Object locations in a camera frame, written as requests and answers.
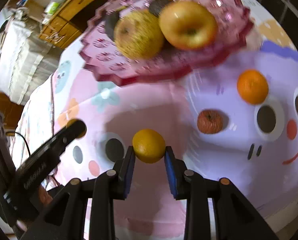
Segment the yellow pear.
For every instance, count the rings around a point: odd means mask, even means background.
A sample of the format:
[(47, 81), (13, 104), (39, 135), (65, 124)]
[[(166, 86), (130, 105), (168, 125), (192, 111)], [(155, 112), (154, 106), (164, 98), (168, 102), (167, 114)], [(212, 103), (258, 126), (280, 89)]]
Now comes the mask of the yellow pear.
[(158, 18), (148, 11), (135, 10), (118, 20), (114, 42), (120, 53), (132, 60), (148, 60), (158, 55), (165, 37)]

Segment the dark avocado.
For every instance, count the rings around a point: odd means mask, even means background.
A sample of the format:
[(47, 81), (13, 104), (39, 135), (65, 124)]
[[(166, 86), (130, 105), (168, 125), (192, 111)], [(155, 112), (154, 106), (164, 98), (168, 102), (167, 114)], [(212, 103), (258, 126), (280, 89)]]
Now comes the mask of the dark avocado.
[(153, 0), (150, 2), (148, 10), (152, 15), (159, 17), (160, 12), (170, 3), (173, 3), (173, 0)]

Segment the pink glass fruit plate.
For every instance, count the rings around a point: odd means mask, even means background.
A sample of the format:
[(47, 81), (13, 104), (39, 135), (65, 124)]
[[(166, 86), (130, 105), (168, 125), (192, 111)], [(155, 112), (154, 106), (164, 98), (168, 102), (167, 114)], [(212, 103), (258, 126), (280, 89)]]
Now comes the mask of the pink glass fruit plate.
[(118, 86), (178, 79), (246, 46), (241, 0), (109, 0), (82, 38), (85, 67)]

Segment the wooden desk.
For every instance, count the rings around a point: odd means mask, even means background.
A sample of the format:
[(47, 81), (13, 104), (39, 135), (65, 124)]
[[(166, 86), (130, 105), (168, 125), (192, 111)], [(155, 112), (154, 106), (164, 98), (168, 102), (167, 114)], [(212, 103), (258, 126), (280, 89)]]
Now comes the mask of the wooden desk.
[(39, 38), (61, 49), (67, 48), (87, 28), (97, 8), (108, 0), (66, 0), (42, 28)]

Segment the cartoon pink bedsheet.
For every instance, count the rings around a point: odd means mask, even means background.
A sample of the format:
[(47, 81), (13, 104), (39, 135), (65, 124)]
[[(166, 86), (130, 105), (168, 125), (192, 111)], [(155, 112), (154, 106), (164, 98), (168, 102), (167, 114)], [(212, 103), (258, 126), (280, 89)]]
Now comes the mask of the cartoon pink bedsheet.
[[(109, 147), (125, 153), (133, 135), (150, 128), (203, 177), (229, 178), (276, 232), (298, 217), (298, 18), (280, 0), (242, 0), (255, 27), (247, 47), (217, 67), (177, 81), (119, 87), (84, 69), (76, 39), (58, 69), (31, 94), (10, 152), (16, 167), (73, 118), (87, 133), (74, 140), (44, 185), (94, 179), (114, 165)], [(258, 70), (269, 93), (259, 105), (237, 91), (239, 75)], [(201, 133), (199, 113), (216, 110), (223, 129)]]

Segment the red apple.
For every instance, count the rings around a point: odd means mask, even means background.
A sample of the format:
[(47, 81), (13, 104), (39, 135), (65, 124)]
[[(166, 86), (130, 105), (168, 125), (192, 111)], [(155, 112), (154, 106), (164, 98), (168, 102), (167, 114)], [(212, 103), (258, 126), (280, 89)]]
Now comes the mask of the red apple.
[(212, 44), (218, 24), (206, 7), (193, 1), (168, 4), (159, 15), (159, 26), (166, 40), (181, 50), (197, 50)]

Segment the small kumquat far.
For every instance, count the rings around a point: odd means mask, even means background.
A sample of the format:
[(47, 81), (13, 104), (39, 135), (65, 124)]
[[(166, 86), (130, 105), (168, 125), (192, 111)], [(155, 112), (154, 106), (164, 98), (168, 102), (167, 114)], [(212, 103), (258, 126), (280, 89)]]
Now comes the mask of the small kumquat far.
[(74, 139), (80, 139), (86, 135), (87, 127), (81, 119), (71, 119), (66, 124), (68, 135)]

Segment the blackened banana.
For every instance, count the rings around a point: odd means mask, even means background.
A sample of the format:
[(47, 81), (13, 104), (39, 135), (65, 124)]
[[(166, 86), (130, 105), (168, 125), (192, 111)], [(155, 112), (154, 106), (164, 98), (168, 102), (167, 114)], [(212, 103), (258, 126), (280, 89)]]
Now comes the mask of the blackened banana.
[(111, 12), (105, 18), (105, 33), (112, 41), (114, 41), (114, 29), (119, 20), (120, 20), (119, 11)]

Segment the small yellow kumquat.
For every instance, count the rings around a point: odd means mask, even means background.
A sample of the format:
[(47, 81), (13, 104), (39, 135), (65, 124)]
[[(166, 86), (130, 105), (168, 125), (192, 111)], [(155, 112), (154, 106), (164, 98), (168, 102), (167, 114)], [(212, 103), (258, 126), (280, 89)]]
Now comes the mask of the small yellow kumquat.
[(147, 164), (160, 161), (166, 148), (164, 138), (152, 129), (142, 129), (135, 133), (132, 146), (136, 157)]

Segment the white covered bed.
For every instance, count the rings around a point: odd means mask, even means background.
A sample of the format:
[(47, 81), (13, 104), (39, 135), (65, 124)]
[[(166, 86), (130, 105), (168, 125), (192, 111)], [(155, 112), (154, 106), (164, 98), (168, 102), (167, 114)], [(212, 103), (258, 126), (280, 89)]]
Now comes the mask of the white covered bed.
[(0, 89), (25, 105), (32, 92), (56, 71), (62, 49), (39, 38), (39, 27), (12, 20), (0, 50)]

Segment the small mandarin right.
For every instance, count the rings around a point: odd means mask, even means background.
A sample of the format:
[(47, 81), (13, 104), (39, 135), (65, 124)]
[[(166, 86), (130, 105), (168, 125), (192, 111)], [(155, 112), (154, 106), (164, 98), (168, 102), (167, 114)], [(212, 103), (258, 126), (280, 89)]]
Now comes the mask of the small mandarin right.
[(238, 77), (236, 86), (242, 100), (251, 105), (263, 103), (269, 93), (266, 78), (255, 69), (242, 72)]

